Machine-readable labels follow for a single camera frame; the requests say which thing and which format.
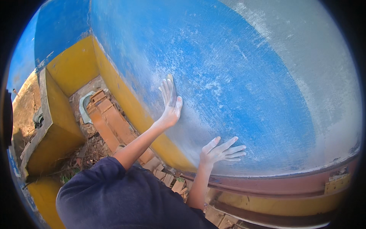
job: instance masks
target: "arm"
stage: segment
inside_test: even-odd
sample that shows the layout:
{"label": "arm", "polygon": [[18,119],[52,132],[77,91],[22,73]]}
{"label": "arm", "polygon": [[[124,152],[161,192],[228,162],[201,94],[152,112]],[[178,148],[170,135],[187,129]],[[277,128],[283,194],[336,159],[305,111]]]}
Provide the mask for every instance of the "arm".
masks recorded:
{"label": "arm", "polygon": [[215,162],[219,160],[240,161],[240,158],[238,157],[246,155],[246,153],[242,151],[246,148],[244,145],[230,148],[230,146],[238,140],[238,137],[233,137],[229,141],[217,146],[220,139],[220,137],[216,137],[202,148],[202,152],[199,156],[200,160],[197,174],[187,199],[187,205],[189,207],[201,209],[203,211],[208,180]]}
{"label": "arm", "polygon": [[134,162],[147,150],[159,135],[168,128],[174,126],[179,120],[183,99],[182,97],[176,97],[175,95],[176,102],[173,102],[174,107],[169,106],[172,88],[173,83],[170,79],[164,80],[159,88],[163,94],[165,104],[164,113],[159,120],[154,122],[153,125],[137,139],[133,140],[130,144],[118,150],[113,155],[113,157],[116,158],[126,170],[131,168]]}

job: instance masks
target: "blue wall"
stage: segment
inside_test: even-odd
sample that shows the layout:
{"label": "blue wall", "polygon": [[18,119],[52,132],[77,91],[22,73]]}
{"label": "blue wall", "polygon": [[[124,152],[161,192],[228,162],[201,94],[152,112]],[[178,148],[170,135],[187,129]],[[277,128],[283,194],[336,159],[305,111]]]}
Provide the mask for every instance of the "blue wall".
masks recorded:
{"label": "blue wall", "polygon": [[150,115],[172,73],[182,117],[168,137],[197,165],[215,136],[238,136],[240,162],[215,173],[244,176],[305,167],[315,135],[307,104],[278,54],[242,16],[215,0],[92,1],[93,33]]}
{"label": "blue wall", "polygon": [[32,17],[14,50],[7,89],[17,91],[29,74],[90,34],[90,0],[50,0]]}

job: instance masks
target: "finger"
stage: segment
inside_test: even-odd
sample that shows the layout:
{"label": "finger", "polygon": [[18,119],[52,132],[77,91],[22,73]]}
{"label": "finger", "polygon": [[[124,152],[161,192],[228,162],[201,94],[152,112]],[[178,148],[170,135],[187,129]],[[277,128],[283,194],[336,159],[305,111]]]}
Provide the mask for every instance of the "finger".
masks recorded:
{"label": "finger", "polygon": [[161,87],[159,87],[159,90],[161,91],[161,95],[163,96],[164,105],[166,105],[167,103],[165,101],[165,96],[164,96],[163,90]]}
{"label": "finger", "polygon": [[165,91],[167,92],[167,102],[170,101],[170,90],[166,79],[163,79],[163,85],[165,87]]}
{"label": "finger", "polygon": [[175,107],[175,103],[177,102],[177,92],[175,91],[173,82],[170,79],[167,79],[167,82],[170,90],[169,106]]}
{"label": "finger", "polygon": [[225,158],[236,158],[236,157],[245,156],[245,155],[247,155],[247,153],[242,151],[242,152],[236,152],[233,154],[227,154],[225,156]]}
{"label": "finger", "polygon": [[217,146],[217,144],[219,143],[221,137],[215,137],[214,139],[212,139],[207,145],[205,145],[202,148],[202,152],[205,152],[206,154],[209,153],[213,148],[215,148]]}
{"label": "finger", "polygon": [[167,79],[167,83],[168,83],[169,91],[172,91],[172,89],[173,89],[173,82],[170,79]]}
{"label": "finger", "polygon": [[235,136],[235,137],[233,137],[232,139],[230,139],[229,141],[227,141],[227,142],[223,143],[222,145],[220,145],[219,147],[220,147],[220,149],[221,149],[222,151],[227,150],[227,149],[228,149],[232,144],[234,144],[237,140],[238,140],[238,137],[237,137],[237,136]]}
{"label": "finger", "polygon": [[168,100],[168,96],[167,96],[167,91],[165,90],[164,81],[163,81],[163,83],[161,83],[160,88],[162,90],[162,94],[164,97],[164,105],[166,106],[169,100]]}
{"label": "finger", "polygon": [[247,147],[245,145],[235,146],[235,147],[228,148],[227,150],[224,151],[224,153],[225,154],[232,154],[232,153],[244,150],[246,148]]}
{"label": "finger", "polygon": [[174,108],[175,114],[177,115],[178,118],[180,117],[180,111],[182,110],[182,106],[183,106],[183,98],[178,96],[177,102],[176,102],[175,108]]}
{"label": "finger", "polygon": [[238,161],[240,161],[240,158],[225,158],[224,160],[229,161],[229,162],[238,162]]}

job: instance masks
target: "yellow panel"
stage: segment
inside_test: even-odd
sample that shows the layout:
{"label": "yellow panel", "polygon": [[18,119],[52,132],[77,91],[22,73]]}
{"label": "yellow panel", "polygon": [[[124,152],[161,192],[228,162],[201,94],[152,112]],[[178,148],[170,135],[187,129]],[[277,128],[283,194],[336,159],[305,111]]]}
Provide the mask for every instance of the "yellow panel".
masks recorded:
{"label": "yellow panel", "polygon": [[[121,105],[124,113],[138,132],[145,132],[154,123],[153,119],[128,89],[104,55],[103,51],[100,49],[97,41],[93,39],[93,42],[100,75],[102,76],[105,84]],[[159,136],[152,143],[152,147],[159,154],[161,159],[169,166],[186,171],[196,170],[194,165],[192,165],[192,163],[165,134]]]}
{"label": "yellow panel", "polygon": [[59,158],[64,157],[71,149],[85,142],[67,97],[49,75],[47,69],[43,71],[45,72],[52,124],[28,160],[26,169],[30,176],[46,175],[53,171],[55,165],[62,162]]}
{"label": "yellow panel", "polygon": [[335,210],[345,194],[346,191],[308,199],[281,199],[223,192],[217,201],[257,213],[281,216],[306,216]]}
{"label": "yellow panel", "polygon": [[69,47],[47,69],[67,97],[99,75],[93,39],[88,36]]}
{"label": "yellow panel", "polygon": [[38,211],[52,229],[64,229],[56,211],[56,196],[61,185],[51,178],[43,177],[27,186]]}
{"label": "yellow panel", "polygon": [[73,148],[84,143],[84,140],[65,129],[52,124],[42,141],[29,158],[26,169],[30,176],[46,176],[55,170],[59,160]]}
{"label": "yellow panel", "polygon": [[79,125],[76,123],[68,98],[56,84],[55,80],[49,75],[47,70],[46,87],[52,123],[84,139],[84,135],[81,132]]}
{"label": "yellow panel", "polygon": [[351,175],[344,174],[325,184],[324,194],[336,192],[350,185]]}

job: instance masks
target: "chalk-covered hand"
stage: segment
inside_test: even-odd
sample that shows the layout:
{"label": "chalk-covered hand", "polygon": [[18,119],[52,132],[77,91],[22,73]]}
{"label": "chalk-covered hand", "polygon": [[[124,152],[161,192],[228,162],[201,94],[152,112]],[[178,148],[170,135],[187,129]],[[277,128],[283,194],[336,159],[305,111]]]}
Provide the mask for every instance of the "chalk-covered hand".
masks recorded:
{"label": "chalk-covered hand", "polygon": [[230,146],[238,140],[238,137],[233,137],[227,142],[217,146],[220,139],[220,136],[216,137],[202,148],[202,152],[199,155],[200,164],[213,166],[213,164],[219,160],[228,160],[230,162],[240,161],[239,156],[246,155],[246,153],[242,151],[246,148],[245,145],[230,148]]}
{"label": "chalk-covered hand", "polygon": [[163,95],[165,110],[156,123],[165,129],[174,126],[180,118],[183,99],[175,92],[174,84],[170,79],[164,79],[159,90]]}

